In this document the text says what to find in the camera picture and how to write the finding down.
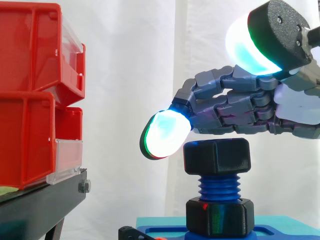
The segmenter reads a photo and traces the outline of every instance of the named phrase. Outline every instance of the white curtain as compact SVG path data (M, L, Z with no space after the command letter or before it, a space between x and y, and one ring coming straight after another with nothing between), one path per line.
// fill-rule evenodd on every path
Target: white curtain
M86 44L86 98L76 106L83 108L83 167L92 182L86 200L65 218L61 239L117 239L118 228L135 226L137 217L184 216L186 201L199 195L198 177L184 172L181 150L169 159L144 158L140 134L184 80L231 64L228 26L266 1L55 2ZM288 2L318 25L317 0ZM250 142L252 169L241 175L241 194L256 215L287 215L320 228L319 141L269 133L192 133L187 140L221 137Z

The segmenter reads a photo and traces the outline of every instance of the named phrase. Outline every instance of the red light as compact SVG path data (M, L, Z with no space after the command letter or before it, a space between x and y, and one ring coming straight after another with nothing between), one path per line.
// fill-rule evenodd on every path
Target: red light
M208 203L203 204L203 206L202 206L202 207L203 207L203 209L204 209L204 210L207 210Z

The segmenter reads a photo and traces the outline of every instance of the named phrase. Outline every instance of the green light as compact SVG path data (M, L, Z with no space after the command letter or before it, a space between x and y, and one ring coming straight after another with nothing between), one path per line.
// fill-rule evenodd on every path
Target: green light
M236 20L225 36L226 50L232 61L253 75L267 75L282 69L266 58L255 46L248 30L248 15Z
M184 143L191 125L179 112L165 110L158 112L144 136L145 150L156 158L165 158L174 154Z

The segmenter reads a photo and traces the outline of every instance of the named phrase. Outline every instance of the black hex nut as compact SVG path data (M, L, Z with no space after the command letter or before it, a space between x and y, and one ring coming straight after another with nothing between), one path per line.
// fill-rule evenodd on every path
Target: black hex nut
M186 227L207 238L244 238L255 227L254 204L240 198L236 202L204 202L199 197L186 203Z
M244 138L187 142L183 155L184 170L189 175L239 174L251 168L249 143Z

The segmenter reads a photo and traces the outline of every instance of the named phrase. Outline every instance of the red storage bin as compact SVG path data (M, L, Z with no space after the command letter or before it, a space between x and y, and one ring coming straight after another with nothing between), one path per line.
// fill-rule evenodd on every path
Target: red storage bin
M46 91L63 108L85 97L85 52L55 3L0 2L0 91Z
M50 92L0 92L0 113L0 187L24 189L79 174L80 108L56 109Z

